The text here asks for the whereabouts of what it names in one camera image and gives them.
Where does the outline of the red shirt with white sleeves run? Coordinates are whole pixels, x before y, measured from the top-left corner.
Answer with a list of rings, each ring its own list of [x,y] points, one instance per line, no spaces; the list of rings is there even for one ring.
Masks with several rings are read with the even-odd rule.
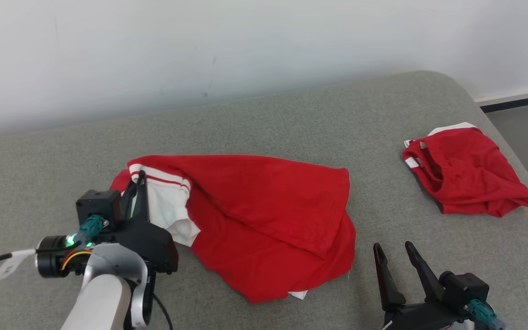
[[[151,155],[130,160],[110,188],[124,193],[142,172],[150,222],[250,303],[302,298],[353,265],[347,169],[266,156]]]

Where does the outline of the white wall baseboard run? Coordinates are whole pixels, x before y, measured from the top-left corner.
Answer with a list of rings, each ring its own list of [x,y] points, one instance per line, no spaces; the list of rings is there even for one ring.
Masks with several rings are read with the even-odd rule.
[[[528,88],[494,96],[474,98],[484,113],[528,106]]]

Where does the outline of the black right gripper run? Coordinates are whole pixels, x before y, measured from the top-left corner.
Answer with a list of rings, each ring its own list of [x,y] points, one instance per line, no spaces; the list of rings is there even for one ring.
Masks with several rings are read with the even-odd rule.
[[[469,319],[471,316],[467,311],[454,310],[442,302],[436,302],[442,299],[445,288],[412,242],[405,242],[405,249],[409,261],[417,270],[426,303],[405,306],[407,301],[392,278],[388,259],[380,243],[375,243],[375,267],[381,306],[385,311],[382,330],[442,330],[455,322],[462,323]]]

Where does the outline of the red shorts with white stripe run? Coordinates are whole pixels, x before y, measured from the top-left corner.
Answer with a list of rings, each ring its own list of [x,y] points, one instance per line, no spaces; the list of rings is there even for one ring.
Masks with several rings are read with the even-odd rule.
[[[405,140],[402,158],[445,215],[501,218],[528,208],[528,188],[492,139],[468,122]]]

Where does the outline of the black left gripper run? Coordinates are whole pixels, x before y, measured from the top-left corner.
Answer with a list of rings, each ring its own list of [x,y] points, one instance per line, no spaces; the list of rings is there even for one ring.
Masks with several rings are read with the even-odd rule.
[[[103,230],[99,242],[117,243],[140,255],[156,272],[171,274],[178,271],[179,255],[171,234],[149,222],[147,175],[140,171],[136,181],[129,181],[121,195],[124,216],[115,230]]]

